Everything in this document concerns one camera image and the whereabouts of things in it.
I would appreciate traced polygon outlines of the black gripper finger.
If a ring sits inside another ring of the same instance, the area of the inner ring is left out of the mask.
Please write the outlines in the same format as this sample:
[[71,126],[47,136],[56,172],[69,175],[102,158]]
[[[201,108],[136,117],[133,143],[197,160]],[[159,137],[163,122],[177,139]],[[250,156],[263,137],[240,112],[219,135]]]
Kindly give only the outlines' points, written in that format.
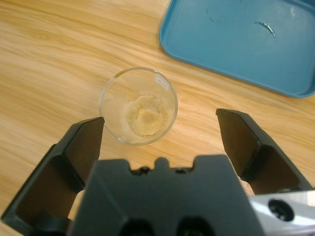
[[104,118],[73,124],[51,146],[22,185],[1,220],[24,236],[64,236],[77,194],[99,158]]
[[243,112],[217,109],[221,139],[236,174],[254,194],[309,191],[313,187],[276,142]]

